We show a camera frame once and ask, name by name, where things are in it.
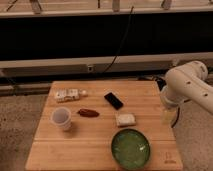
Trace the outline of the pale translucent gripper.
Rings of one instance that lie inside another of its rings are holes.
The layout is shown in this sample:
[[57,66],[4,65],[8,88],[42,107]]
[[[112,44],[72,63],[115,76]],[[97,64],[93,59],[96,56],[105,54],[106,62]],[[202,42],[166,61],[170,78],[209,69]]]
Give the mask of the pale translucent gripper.
[[172,125],[176,119],[176,109],[163,109],[162,123],[167,125]]

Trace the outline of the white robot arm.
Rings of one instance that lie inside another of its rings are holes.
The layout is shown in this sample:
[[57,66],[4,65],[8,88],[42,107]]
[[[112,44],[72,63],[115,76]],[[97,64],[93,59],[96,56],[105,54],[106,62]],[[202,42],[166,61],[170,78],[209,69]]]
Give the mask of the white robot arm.
[[194,101],[213,115],[213,87],[205,82],[207,76],[208,69],[201,61],[191,61],[167,71],[166,85],[159,94],[163,124],[172,123],[177,108],[185,100]]

